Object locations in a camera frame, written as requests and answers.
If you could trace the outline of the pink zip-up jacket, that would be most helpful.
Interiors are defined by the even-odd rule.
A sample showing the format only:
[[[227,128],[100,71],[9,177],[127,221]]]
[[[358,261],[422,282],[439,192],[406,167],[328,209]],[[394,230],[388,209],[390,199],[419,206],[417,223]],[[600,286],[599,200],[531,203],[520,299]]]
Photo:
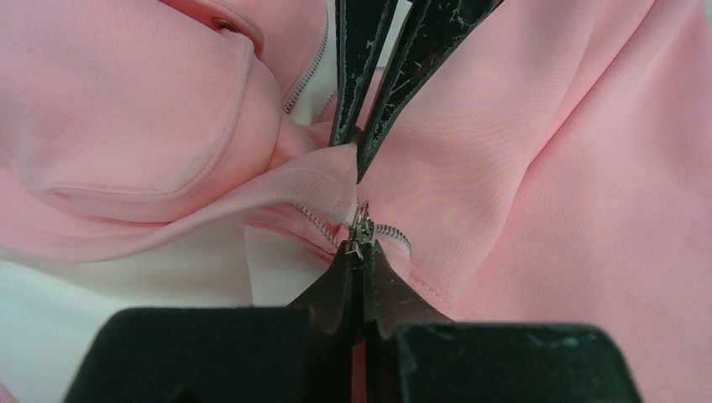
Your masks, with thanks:
[[[2,401],[122,309],[290,302],[361,202],[446,315],[594,323],[645,401],[710,401],[703,2],[504,2],[361,183],[334,40],[325,1],[2,2]]]

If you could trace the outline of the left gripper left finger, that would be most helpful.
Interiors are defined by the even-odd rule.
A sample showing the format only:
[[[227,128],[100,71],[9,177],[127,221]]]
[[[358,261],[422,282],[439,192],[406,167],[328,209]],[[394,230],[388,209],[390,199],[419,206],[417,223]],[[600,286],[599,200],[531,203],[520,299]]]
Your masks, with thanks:
[[[349,402],[360,253],[285,307],[155,308],[114,314],[68,402]]]

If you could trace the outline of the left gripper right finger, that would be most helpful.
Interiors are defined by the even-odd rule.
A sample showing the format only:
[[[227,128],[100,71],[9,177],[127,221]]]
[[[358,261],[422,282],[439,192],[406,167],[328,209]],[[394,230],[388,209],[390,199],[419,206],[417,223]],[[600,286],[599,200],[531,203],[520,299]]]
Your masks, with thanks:
[[[638,402],[626,360],[583,323],[455,322],[392,268],[364,256],[370,402]]]

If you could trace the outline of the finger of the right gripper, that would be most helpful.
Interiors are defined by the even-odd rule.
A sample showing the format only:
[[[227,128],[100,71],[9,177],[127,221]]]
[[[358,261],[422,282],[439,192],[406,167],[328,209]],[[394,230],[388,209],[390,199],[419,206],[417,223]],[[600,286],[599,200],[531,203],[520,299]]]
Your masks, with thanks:
[[[335,2],[338,88],[331,147],[353,139],[397,5],[396,0]]]
[[[500,1],[416,1],[406,16],[358,141],[361,182],[406,104]]]

